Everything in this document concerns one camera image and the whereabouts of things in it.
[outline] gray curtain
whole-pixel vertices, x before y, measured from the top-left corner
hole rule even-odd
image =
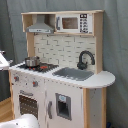
[[[6,0],[0,0],[0,50],[6,51],[6,59],[14,59],[11,25]],[[10,97],[8,71],[0,71],[0,101]]]
[[[22,12],[105,10],[103,37],[104,70],[116,76],[107,88],[107,121],[115,128],[128,127],[128,0],[7,0],[16,61],[26,56]]]

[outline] microwave control panel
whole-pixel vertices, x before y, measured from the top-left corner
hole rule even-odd
[[[92,33],[92,15],[80,14],[80,32]]]

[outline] wooden floor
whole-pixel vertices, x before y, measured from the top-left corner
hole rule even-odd
[[[10,121],[13,119],[11,98],[0,102],[0,122]]]

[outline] kitchen hood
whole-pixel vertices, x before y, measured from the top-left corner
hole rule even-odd
[[[41,33],[54,33],[54,28],[44,23],[45,15],[37,15],[37,22],[28,28],[26,32],[41,32]]]

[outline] burner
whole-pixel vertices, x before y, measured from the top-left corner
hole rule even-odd
[[[53,64],[47,64],[47,63],[40,63],[39,66],[36,67],[28,67],[25,64],[18,66],[19,68],[25,69],[25,70],[30,70],[30,71],[36,71],[36,72],[42,72],[45,73],[47,71],[50,71],[54,68],[57,68],[58,65],[53,65]]]

